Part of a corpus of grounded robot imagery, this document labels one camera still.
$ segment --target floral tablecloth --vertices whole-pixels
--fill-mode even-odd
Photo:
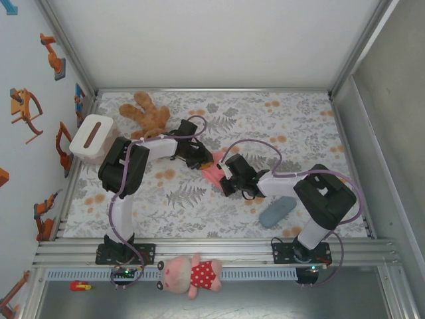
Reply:
[[[270,142],[283,154],[278,171],[302,171],[315,163],[349,174],[344,149],[326,93],[151,91],[156,106],[167,105],[167,130],[180,120],[199,114],[208,121],[199,138],[211,152],[223,151],[242,138]],[[120,116],[124,103],[135,105],[133,94],[103,93],[97,114],[114,119],[129,137],[139,125]],[[194,120],[199,127],[200,120]],[[262,144],[242,143],[231,153],[242,154],[256,169],[268,169],[278,160]],[[103,237],[109,227],[108,194],[98,179],[97,165],[84,164],[68,214],[65,237]],[[241,194],[225,197],[200,171],[167,158],[148,163],[143,183],[135,193],[133,227],[136,237],[161,238],[270,238],[294,237],[309,219],[303,205],[275,227],[265,229],[258,217],[278,197],[247,201]],[[356,213],[352,208],[349,216]],[[338,227],[344,237],[367,236],[363,221]]]

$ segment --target red toy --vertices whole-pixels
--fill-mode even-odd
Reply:
[[[71,282],[69,289],[72,291],[85,291],[85,290],[90,290],[92,288],[92,286],[90,286],[88,284],[88,282],[86,281],[79,281],[79,280],[75,280],[73,282]]]

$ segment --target teddy bear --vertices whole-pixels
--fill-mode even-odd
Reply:
[[[192,260],[186,256],[179,256],[166,264],[160,261],[158,269],[162,270],[162,281],[157,283],[159,290],[164,289],[175,294],[188,292],[190,300],[195,299],[198,288],[221,290],[221,261],[201,262],[199,254],[193,256]]]
[[[154,138],[162,133],[165,133],[165,124],[170,118],[170,109],[167,106],[162,106],[157,109],[152,103],[152,99],[148,93],[137,91],[134,94],[134,100],[143,108],[142,112],[139,108],[131,104],[123,104],[120,106],[120,114],[129,118],[143,128],[140,131],[131,133],[133,140],[140,138]]]

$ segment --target gray eraser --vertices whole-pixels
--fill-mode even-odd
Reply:
[[[260,223],[265,228],[272,228],[297,205],[293,197],[283,196],[260,214]]]

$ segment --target peppa pig plush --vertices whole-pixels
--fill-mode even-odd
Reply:
[[[176,257],[167,263],[160,261],[158,269],[162,270],[162,281],[157,283],[159,290],[168,290],[175,294],[189,291],[189,299],[195,299],[198,288],[212,291],[221,290],[221,261],[201,263],[201,256],[196,254],[192,261],[189,257]]]

